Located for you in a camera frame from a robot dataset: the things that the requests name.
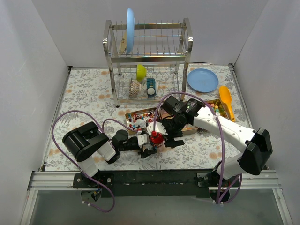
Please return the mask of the clear glass jar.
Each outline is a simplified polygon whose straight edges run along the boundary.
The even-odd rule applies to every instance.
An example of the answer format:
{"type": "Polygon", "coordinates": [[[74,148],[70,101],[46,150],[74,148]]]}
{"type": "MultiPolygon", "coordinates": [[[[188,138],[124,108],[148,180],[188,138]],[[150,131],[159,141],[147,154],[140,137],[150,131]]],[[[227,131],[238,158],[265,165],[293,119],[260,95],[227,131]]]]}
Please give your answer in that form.
{"type": "Polygon", "coordinates": [[[163,143],[155,144],[155,143],[151,142],[150,145],[151,145],[151,150],[157,152],[157,150],[163,146],[163,143]]]}

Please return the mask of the red jar lid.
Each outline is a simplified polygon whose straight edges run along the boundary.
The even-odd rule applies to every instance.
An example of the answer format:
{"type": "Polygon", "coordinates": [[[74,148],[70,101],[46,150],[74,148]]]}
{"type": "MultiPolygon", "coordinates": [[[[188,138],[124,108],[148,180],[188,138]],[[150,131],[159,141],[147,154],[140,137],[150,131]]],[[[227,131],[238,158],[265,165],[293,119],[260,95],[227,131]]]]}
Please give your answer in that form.
{"type": "Polygon", "coordinates": [[[153,145],[159,146],[164,141],[164,137],[161,133],[152,131],[150,136],[150,141],[151,143],[153,143],[153,145]]]}

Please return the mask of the popsicle candy tin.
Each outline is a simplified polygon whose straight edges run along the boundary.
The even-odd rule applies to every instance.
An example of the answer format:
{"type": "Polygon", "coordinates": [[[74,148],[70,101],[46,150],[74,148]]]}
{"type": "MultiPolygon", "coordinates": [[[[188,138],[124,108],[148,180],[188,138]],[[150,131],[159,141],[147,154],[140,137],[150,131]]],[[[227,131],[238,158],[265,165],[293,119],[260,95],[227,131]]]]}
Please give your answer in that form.
{"type": "MultiPolygon", "coordinates": [[[[160,109],[158,114],[162,120],[163,119],[170,120],[173,118],[173,116],[167,113],[164,109],[160,109]]],[[[197,130],[198,127],[192,126],[190,124],[186,124],[181,131],[182,131],[182,135],[185,136],[185,135],[193,135],[197,132],[197,130]]]]}

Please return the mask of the star candy tin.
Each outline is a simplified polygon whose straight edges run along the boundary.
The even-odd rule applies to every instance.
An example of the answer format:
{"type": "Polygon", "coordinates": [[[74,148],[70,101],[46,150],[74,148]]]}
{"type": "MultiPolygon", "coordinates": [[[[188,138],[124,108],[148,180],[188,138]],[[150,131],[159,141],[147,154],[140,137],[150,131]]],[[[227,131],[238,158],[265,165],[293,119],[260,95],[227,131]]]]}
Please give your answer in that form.
{"type": "Polygon", "coordinates": [[[230,118],[228,118],[225,108],[221,103],[221,100],[209,100],[207,101],[207,104],[211,106],[216,116],[214,116],[211,110],[208,108],[208,106],[205,105],[198,111],[198,115],[194,117],[194,126],[207,130],[215,135],[220,135],[219,126],[216,122],[216,117],[219,118],[223,132],[227,130],[227,128],[225,128],[225,125],[228,124],[230,118]]]}

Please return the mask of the yellow plastic scoop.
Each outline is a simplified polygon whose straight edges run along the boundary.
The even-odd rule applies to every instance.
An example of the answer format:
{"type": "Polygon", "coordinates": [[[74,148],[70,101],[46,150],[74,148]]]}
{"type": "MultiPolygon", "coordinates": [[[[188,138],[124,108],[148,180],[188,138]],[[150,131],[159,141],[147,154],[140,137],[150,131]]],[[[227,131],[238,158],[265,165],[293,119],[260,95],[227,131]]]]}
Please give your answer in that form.
{"type": "Polygon", "coordinates": [[[228,110],[228,113],[230,116],[230,120],[235,122],[236,118],[235,118],[233,108],[232,108],[232,97],[231,97],[229,89],[226,86],[221,86],[219,88],[219,94],[220,94],[222,103],[224,103],[227,107],[227,110],[228,110]]]}

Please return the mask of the steel dish rack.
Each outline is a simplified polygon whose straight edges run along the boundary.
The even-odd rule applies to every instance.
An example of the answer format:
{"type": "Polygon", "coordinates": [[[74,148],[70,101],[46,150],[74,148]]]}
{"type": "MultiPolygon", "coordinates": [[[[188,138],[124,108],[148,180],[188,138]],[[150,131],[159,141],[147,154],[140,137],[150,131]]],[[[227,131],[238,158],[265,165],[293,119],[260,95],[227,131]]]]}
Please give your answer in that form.
{"type": "Polygon", "coordinates": [[[127,25],[107,20],[103,34],[103,49],[110,72],[112,96],[116,107],[120,104],[158,102],[164,95],[176,91],[184,99],[187,88],[188,66],[193,49],[194,35],[190,20],[177,22],[136,22],[134,47],[129,55],[119,55],[119,47],[127,25]],[[137,64],[147,70],[146,78],[156,80],[157,95],[148,97],[146,78],[140,83],[137,97],[129,97],[131,79],[136,79],[137,64]]]}

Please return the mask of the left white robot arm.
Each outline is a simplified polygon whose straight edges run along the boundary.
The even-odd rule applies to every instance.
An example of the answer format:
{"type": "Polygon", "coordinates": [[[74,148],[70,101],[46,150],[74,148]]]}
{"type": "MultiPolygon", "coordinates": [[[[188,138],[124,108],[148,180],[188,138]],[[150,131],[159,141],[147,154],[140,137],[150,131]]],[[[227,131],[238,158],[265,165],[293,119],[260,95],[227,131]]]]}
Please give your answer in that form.
{"type": "Polygon", "coordinates": [[[157,147],[148,142],[148,135],[129,137],[127,131],[118,130],[112,139],[100,132],[94,122],[89,122],[64,135],[63,144],[75,157],[77,165],[85,173],[83,181],[88,187],[99,184],[100,172],[93,160],[97,152],[108,164],[116,162],[122,151],[137,150],[141,158],[157,153],[157,147]]]}

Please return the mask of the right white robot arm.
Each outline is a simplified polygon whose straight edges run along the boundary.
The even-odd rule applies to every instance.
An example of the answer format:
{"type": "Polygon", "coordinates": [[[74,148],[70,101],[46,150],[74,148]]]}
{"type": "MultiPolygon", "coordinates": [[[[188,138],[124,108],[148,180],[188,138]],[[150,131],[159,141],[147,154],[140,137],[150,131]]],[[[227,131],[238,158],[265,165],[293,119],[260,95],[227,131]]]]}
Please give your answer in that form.
{"type": "Polygon", "coordinates": [[[169,96],[161,108],[173,116],[162,123],[170,138],[177,137],[181,129],[190,124],[224,138],[240,152],[214,167],[208,177],[217,186],[225,185],[229,179],[241,173],[259,175],[273,152],[270,134],[266,129],[255,131],[222,116],[218,117],[206,104],[196,99],[181,102],[169,96]]]}

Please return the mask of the patterned bowl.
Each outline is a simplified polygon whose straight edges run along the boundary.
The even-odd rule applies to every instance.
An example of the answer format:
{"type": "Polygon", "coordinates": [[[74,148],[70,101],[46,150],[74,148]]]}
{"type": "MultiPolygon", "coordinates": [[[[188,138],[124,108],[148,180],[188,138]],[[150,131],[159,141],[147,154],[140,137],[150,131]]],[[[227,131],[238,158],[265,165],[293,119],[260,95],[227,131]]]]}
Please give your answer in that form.
{"type": "Polygon", "coordinates": [[[136,79],[131,79],[130,80],[130,85],[129,85],[129,97],[130,98],[135,98],[138,96],[142,88],[142,85],[140,82],[138,82],[136,79]]]}

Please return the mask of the teal white mug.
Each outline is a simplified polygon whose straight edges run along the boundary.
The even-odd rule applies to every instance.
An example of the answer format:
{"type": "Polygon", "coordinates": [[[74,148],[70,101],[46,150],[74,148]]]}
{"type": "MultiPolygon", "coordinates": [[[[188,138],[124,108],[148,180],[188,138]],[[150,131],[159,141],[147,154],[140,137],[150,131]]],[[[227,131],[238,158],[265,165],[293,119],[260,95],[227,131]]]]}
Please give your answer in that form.
{"type": "Polygon", "coordinates": [[[155,97],[157,95],[158,86],[156,80],[152,77],[146,80],[146,91],[149,98],[155,97]]]}

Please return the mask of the small blue plate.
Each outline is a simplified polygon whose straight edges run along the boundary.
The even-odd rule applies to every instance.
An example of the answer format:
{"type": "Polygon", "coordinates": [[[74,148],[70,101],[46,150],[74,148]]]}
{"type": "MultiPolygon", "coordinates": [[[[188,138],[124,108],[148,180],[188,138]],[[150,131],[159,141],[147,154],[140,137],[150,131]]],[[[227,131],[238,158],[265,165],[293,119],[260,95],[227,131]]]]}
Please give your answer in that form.
{"type": "Polygon", "coordinates": [[[191,71],[187,75],[187,82],[191,89],[201,93],[212,92],[219,85],[219,80],[216,74],[204,68],[191,71]]]}

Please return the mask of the yellow-green bowl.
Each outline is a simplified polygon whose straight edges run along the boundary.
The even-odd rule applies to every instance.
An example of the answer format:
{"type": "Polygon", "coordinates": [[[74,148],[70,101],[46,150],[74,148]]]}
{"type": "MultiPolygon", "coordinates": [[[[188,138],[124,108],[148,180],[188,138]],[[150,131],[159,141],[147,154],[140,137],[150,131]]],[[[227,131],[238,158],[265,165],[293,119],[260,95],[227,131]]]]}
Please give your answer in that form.
{"type": "Polygon", "coordinates": [[[136,80],[141,82],[147,76],[147,70],[144,65],[137,64],[136,67],[136,80]]]}

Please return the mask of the beige plate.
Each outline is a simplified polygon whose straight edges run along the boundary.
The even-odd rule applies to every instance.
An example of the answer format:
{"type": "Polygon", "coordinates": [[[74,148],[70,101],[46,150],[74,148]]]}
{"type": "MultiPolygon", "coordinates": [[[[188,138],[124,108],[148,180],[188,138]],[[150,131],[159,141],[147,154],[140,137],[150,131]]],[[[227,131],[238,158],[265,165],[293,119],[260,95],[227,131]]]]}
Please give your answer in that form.
{"type": "Polygon", "coordinates": [[[119,55],[124,54],[126,47],[127,47],[127,33],[125,32],[120,42],[119,55]]]}

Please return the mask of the large blue plate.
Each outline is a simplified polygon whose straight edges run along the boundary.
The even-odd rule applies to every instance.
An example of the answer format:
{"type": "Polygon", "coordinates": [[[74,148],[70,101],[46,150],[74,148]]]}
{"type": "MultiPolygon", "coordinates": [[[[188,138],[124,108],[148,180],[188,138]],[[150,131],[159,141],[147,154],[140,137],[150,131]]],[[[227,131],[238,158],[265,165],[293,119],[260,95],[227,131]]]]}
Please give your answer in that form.
{"type": "Polygon", "coordinates": [[[133,50],[135,39],[135,14],[131,8],[127,9],[126,35],[126,55],[129,55],[133,50]]]}

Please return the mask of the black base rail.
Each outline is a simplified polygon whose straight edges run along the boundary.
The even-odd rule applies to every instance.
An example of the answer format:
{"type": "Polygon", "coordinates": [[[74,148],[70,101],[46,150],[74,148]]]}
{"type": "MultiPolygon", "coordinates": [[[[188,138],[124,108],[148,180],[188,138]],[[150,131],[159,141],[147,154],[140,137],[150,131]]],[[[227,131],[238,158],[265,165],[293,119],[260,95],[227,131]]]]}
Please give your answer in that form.
{"type": "Polygon", "coordinates": [[[198,198],[216,198],[218,180],[214,180],[210,169],[188,170],[127,170],[99,171],[94,180],[77,173],[73,187],[83,190],[102,188],[96,197],[108,198],[132,196],[195,196],[198,198]]]}

